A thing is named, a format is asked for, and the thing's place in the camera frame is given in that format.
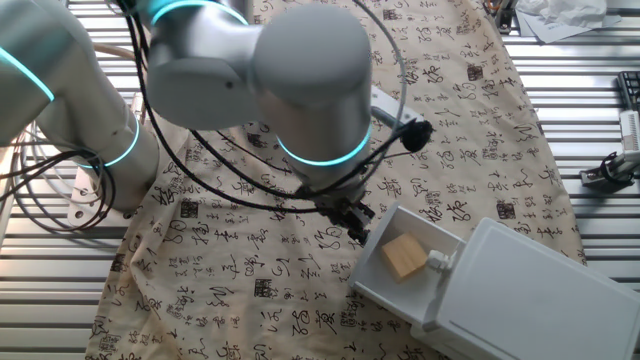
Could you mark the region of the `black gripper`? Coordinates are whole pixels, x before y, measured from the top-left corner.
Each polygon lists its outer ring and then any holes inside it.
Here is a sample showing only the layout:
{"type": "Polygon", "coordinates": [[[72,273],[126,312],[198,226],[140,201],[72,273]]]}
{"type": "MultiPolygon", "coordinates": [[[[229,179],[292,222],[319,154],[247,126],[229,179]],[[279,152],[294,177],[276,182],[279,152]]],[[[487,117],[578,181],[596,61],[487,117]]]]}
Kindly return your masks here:
{"type": "Polygon", "coordinates": [[[369,237],[368,224],[375,212],[362,202],[364,191],[333,192],[314,197],[319,213],[334,225],[344,226],[347,235],[364,246],[369,237]]]}

